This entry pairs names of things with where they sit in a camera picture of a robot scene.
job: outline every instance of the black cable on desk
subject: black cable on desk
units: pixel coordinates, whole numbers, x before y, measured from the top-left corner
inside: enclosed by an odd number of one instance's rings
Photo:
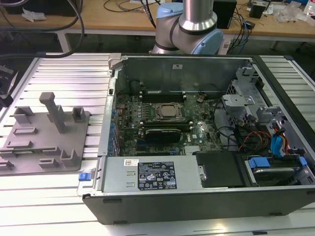
[[[133,8],[133,9],[122,8],[121,5],[122,5],[123,3],[128,2],[128,1],[124,1],[124,2],[121,2],[121,3],[118,4],[118,7],[121,9],[121,11],[117,11],[117,10],[112,10],[112,9],[109,9],[108,7],[106,7],[106,4],[107,4],[109,1],[111,1],[111,0],[107,0],[107,1],[104,3],[103,7],[104,7],[106,10],[111,11],[111,12],[131,12],[131,11],[134,11],[134,10],[137,10],[137,9],[140,9],[140,8],[143,7],[143,6],[139,6],[139,7]]]
[[[82,17],[80,15],[79,11],[76,9],[72,0],[67,0],[67,1],[71,5],[71,7],[75,11],[75,13],[77,14],[77,17],[81,23],[81,36],[80,36],[80,39],[79,39],[79,41],[78,41],[78,43],[74,49],[72,49],[70,52],[59,54],[59,55],[47,55],[46,53],[43,53],[43,52],[38,52],[36,54],[5,54],[5,55],[0,55],[0,59],[8,59],[8,58],[54,58],[54,59],[56,59],[56,58],[65,58],[65,57],[70,56],[71,54],[75,53],[83,42],[84,24],[83,24]]]
[[[28,1],[29,0],[21,0],[21,1],[14,2],[14,3],[1,3],[1,1],[0,1],[0,6],[15,7],[15,6],[23,5],[24,3],[27,3]]]
[[[142,6],[143,6],[143,8],[144,8],[144,10],[145,10],[145,12],[146,12],[147,17],[148,17],[149,20],[150,20],[152,26],[156,29],[157,26],[156,26],[156,24],[154,23],[154,20],[153,20],[153,18],[152,18],[152,14],[151,14],[151,11],[150,11],[150,8],[149,8],[149,2],[148,2],[148,0],[146,0],[146,5],[143,3],[143,0],[140,0],[140,1],[141,1],[141,4],[142,4]]]
[[[4,14],[3,10],[0,7],[0,13],[2,14],[2,16],[5,18],[5,20],[8,22],[9,25],[11,25],[12,28],[15,28],[13,24],[11,24],[11,22],[8,20],[8,18],[6,17],[6,15]],[[31,42],[29,42],[27,40],[27,38],[24,37],[24,35],[20,32],[17,32],[21,38],[23,38],[29,45],[31,48],[33,48],[35,50],[35,47],[31,44]]]
[[[79,12],[82,11],[82,6],[83,6],[83,0],[80,0],[79,3]],[[62,26],[62,27],[56,27],[56,28],[19,28],[19,27],[0,27],[0,31],[6,31],[6,32],[32,32],[32,33],[41,33],[41,32],[56,32],[56,31],[61,31],[61,30],[65,30],[67,28],[70,28],[71,26],[73,26],[77,21],[78,21],[78,15],[76,15],[76,17],[73,19],[73,21],[71,23],[69,23],[68,25]]]
[[[251,29],[251,31],[249,29],[247,29],[247,37],[244,39],[244,41],[242,43],[242,40],[243,40],[243,37],[244,37],[244,34],[245,34],[245,27],[244,27],[245,20],[244,20],[243,16],[238,12],[238,9],[235,8],[235,10],[236,10],[235,14],[240,18],[239,21],[240,21],[241,29],[240,29],[240,32],[239,32],[237,38],[233,41],[232,46],[228,49],[227,52],[230,52],[234,48],[242,46],[243,44],[245,45],[248,42],[249,36],[252,33],[252,29]]]

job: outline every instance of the black box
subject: black box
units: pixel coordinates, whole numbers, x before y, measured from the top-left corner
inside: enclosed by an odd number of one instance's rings
[[[250,17],[260,19],[265,9],[266,9],[265,5],[253,4],[250,11]]]
[[[1,0],[2,3],[14,3],[16,0]],[[72,0],[76,8],[79,8],[79,0]],[[22,14],[23,9],[33,12],[42,12],[45,15],[76,16],[73,8],[66,0],[29,0],[22,6],[6,7],[8,14]]]
[[[218,29],[228,29],[230,27],[236,4],[236,0],[215,0],[213,2],[213,11],[218,16]]]

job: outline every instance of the motherboard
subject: motherboard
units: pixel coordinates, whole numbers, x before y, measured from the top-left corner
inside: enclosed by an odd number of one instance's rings
[[[212,100],[205,94],[185,94],[183,100],[118,94],[116,110],[120,156],[192,155],[221,150],[211,122]]]

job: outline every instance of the white plastic bag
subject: white plastic bag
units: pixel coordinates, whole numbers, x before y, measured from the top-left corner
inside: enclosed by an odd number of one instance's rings
[[[44,13],[27,11],[24,8],[23,8],[23,12],[24,13],[22,13],[22,16],[31,22],[34,22],[34,20],[38,20],[38,21],[46,20]]]
[[[279,23],[288,21],[297,21],[297,15],[302,11],[299,6],[301,4],[295,1],[291,1],[289,5],[281,11],[276,12],[276,19]]]

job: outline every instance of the silver metal cylinder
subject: silver metal cylinder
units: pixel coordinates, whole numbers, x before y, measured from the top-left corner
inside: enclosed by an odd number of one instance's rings
[[[213,12],[214,0],[184,0],[184,13],[179,18],[180,26],[188,31],[204,31],[217,23]]]

